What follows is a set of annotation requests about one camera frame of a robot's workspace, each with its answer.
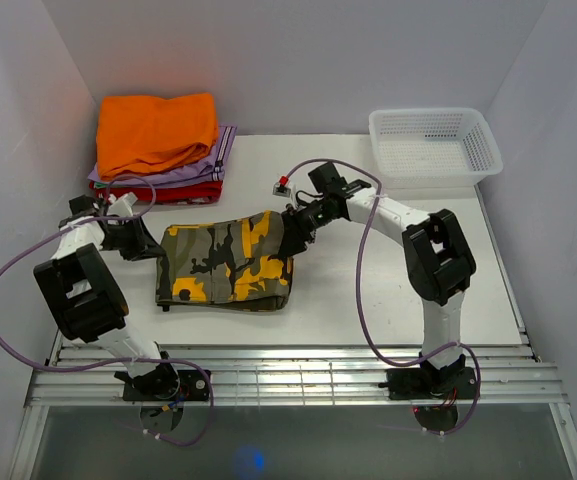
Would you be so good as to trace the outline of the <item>camouflage trousers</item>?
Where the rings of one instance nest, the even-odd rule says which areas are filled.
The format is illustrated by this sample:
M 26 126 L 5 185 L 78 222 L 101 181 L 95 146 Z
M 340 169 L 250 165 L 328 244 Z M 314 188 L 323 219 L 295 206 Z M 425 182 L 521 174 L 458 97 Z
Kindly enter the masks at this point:
M 275 312 L 288 303 L 294 259 L 281 257 L 281 215 L 264 211 L 224 222 L 170 225 L 157 260 L 156 304 Z

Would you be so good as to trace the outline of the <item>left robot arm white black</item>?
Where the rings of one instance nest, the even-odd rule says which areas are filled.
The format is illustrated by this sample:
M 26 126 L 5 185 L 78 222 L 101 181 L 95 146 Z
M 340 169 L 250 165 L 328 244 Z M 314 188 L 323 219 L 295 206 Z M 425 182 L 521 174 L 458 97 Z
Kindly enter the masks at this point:
M 180 376 L 165 362 L 168 354 L 128 323 L 127 300 L 101 255 L 116 251 L 131 262 L 165 256 L 144 221 L 133 217 L 136 202 L 132 193 L 71 200 L 56 252 L 33 274 L 64 337 L 107 350 L 125 365 L 119 380 L 148 398 L 167 400 L 179 393 Z

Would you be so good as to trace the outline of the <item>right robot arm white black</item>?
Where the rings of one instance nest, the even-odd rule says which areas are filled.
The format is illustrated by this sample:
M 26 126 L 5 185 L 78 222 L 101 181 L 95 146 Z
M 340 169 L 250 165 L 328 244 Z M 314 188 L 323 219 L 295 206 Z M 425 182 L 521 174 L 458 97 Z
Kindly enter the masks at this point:
M 273 188 L 274 195 L 292 200 L 281 214 L 280 256 L 306 251 L 317 230 L 337 219 L 394 241 L 403 250 L 407 278 L 422 301 L 423 342 L 418 358 L 411 361 L 391 360 L 373 340 L 367 342 L 389 367 L 383 388 L 392 400 L 477 400 L 480 367 L 466 364 L 475 355 L 460 340 L 462 304 L 476 262 L 456 215 L 447 209 L 429 213 L 390 199 L 380 180 L 369 173 L 347 181 L 337 170 L 338 160 L 310 163 L 314 168 L 308 176 L 316 191 L 312 201 L 298 199 L 289 175 Z

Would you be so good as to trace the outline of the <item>red folded trousers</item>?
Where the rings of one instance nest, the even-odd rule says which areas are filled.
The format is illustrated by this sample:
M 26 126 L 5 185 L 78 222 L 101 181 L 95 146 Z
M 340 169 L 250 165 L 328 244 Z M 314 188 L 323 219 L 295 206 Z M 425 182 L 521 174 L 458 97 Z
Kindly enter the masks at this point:
M 217 202 L 221 196 L 222 188 L 222 181 L 206 181 L 195 185 L 175 188 L 155 186 L 154 191 L 156 193 L 157 204 L 194 205 Z M 113 185 L 110 193 L 117 198 L 128 193 L 133 193 L 139 201 L 146 203 L 152 200 L 152 190 L 144 184 L 141 186 Z

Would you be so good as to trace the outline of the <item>purple folded trousers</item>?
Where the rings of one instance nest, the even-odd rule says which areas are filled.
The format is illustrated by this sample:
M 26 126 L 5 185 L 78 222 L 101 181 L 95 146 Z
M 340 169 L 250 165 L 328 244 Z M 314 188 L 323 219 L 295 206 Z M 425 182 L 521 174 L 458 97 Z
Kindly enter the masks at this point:
M 160 189 L 189 187 L 204 182 L 222 181 L 236 134 L 236 126 L 220 125 L 218 139 L 206 157 L 195 163 L 164 173 L 146 175 L 146 181 Z

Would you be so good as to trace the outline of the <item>orange folded trousers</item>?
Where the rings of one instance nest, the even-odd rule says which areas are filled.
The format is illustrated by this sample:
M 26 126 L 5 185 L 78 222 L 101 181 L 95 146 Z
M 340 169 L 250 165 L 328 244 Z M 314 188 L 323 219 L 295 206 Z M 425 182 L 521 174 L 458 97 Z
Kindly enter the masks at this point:
M 210 93 L 171 99 L 109 96 L 103 99 L 96 135 L 97 174 L 158 174 L 208 156 L 218 138 Z

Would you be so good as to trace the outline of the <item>white plastic basket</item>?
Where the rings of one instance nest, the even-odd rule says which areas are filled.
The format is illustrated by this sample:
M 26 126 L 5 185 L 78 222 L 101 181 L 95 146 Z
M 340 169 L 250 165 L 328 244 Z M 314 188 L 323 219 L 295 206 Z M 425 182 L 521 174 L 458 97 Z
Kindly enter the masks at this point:
M 472 108 L 376 110 L 368 127 L 376 170 L 387 188 L 473 187 L 503 170 L 489 124 Z

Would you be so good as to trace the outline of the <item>aluminium mounting rail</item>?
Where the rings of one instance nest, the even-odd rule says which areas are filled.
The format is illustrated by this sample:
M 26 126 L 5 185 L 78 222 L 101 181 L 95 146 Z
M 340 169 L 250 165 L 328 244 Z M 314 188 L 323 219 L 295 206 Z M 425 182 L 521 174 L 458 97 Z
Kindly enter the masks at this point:
M 366 347 L 229 348 L 167 346 L 174 358 L 212 373 L 218 406 L 385 405 L 379 388 L 386 364 Z M 567 392 L 553 363 L 534 358 L 532 349 L 483 346 L 474 353 L 482 372 L 481 401 L 488 404 L 565 403 Z M 122 383 L 115 366 L 83 371 L 107 359 L 100 348 L 65 343 L 57 351 L 57 373 L 33 375 L 29 406 L 118 406 Z

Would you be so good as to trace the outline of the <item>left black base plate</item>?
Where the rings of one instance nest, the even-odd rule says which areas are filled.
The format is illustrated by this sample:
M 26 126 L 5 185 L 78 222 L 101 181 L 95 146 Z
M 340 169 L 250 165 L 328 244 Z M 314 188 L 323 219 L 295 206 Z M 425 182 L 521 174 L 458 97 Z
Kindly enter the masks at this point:
M 172 402 L 181 396 L 186 402 L 206 402 L 210 400 L 211 395 L 208 384 L 200 372 L 182 369 L 178 370 L 177 374 L 180 379 L 180 386 L 175 397 L 146 395 L 125 384 L 121 399 L 129 402 Z

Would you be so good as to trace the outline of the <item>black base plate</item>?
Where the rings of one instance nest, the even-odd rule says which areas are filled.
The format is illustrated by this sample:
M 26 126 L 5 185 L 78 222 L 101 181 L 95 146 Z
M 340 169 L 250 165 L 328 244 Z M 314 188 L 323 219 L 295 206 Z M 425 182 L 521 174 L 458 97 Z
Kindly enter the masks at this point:
M 472 400 L 477 386 L 475 371 L 470 367 L 446 375 L 433 369 L 393 368 L 378 384 L 388 390 L 390 400 Z
M 177 374 L 180 379 L 180 386 L 175 397 L 146 395 L 125 384 L 121 399 L 129 402 L 172 402 L 181 396 L 186 402 L 206 402 L 210 400 L 211 395 L 208 384 L 200 372 L 182 369 L 178 370 Z

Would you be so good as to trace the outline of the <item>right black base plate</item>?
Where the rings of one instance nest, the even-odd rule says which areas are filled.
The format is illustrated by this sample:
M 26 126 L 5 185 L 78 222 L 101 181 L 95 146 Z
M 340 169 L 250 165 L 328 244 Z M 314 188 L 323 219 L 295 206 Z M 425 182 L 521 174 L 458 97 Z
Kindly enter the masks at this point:
M 446 375 L 433 369 L 393 368 L 378 384 L 388 390 L 390 400 L 472 400 L 477 386 L 475 371 L 470 367 Z

